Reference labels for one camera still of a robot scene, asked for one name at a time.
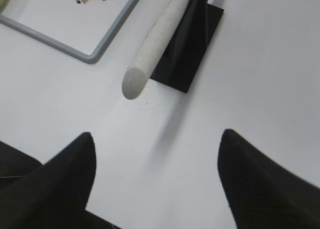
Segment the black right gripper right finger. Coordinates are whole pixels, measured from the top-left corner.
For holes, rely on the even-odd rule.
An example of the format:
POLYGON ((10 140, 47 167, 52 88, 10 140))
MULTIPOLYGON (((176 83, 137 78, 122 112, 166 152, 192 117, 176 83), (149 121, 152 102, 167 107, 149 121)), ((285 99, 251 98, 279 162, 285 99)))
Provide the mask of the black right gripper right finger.
POLYGON ((320 189, 296 176, 233 129, 221 137, 219 178, 238 229, 318 229, 320 189))

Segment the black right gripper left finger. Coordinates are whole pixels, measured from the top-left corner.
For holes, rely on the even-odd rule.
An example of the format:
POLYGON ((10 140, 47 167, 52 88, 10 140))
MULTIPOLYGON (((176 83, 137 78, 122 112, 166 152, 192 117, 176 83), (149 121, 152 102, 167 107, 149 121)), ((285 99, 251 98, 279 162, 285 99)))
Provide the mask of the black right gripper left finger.
POLYGON ((115 229, 87 211, 96 176, 92 135, 84 132, 45 164, 0 144, 2 229, 115 229))

